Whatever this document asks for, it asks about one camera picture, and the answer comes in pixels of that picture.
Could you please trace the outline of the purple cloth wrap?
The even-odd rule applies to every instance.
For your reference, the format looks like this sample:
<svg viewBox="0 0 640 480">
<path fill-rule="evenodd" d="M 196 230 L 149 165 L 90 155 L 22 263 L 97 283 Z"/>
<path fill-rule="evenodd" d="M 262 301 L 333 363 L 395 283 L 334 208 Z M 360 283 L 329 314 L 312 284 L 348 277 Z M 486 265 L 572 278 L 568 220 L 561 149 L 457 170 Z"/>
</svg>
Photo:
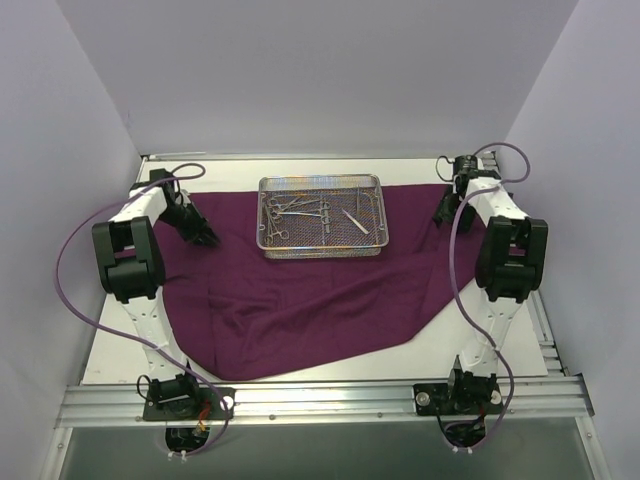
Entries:
<svg viewBox="0 0 640 480">
<path fill-rule="evenodd" d="M 257 197 L 193 200 L 220 243 L 184 242 L 154 228 L 167 281 L 164 305 L 180 349 L 209 373 L 254 380 L 411 340 L 474 277 L 481 222 L 452 236 L 433 215 L 440 185 L 383 191 L 390 240 L 373 257 L 272 261 L 256 243 Z"/>
</svg>

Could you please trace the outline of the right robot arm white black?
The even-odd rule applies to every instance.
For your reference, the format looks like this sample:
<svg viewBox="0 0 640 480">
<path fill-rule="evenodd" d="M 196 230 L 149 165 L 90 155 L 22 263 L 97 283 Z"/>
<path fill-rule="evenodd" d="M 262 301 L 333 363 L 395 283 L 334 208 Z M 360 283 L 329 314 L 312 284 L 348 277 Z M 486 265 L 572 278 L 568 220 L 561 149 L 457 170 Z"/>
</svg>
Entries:
<svg viewBox="0 0 640 480">
<path fill-rule="evenodd" d="M 515 314 L 542 281 L 548 224 L 518 207 L 496 170 L 475 155 L 447 161 L 452 177 L 433 221 L 453 226 L 451 236 L 466 233 L 473 221 L 485 226 L 475 264 L 480 289 L 478 312 L 471 317 L 473 338 L 456 357 L 444 400 L 455 412 L 476 404 L 501 402 L 497 388 L 498 353 Z"/>
</svg>

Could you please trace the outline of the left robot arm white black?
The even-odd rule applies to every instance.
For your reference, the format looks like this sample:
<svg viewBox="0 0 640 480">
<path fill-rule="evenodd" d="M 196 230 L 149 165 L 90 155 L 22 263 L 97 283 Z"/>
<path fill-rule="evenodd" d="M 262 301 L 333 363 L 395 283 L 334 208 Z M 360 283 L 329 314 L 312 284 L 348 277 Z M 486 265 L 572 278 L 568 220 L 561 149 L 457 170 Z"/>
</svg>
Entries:
<svg viewBox="0 0 640 480">
<path fill-rule="evenodd" d="M 134 324 L 149 372 L 142 378 L 146 420 L 190 419 L 210 403 L 210 395 L 184 369 L 189 360 L 174 338 L 162 299 L 167 280 L 154 225 L 161 222 L 187 244 L 214 248 L 219 238 L 180 187 L 176 169 L 154 169 L 132 186 L 129 202 L 91 234 L 102 287 Z"/>
</svg>

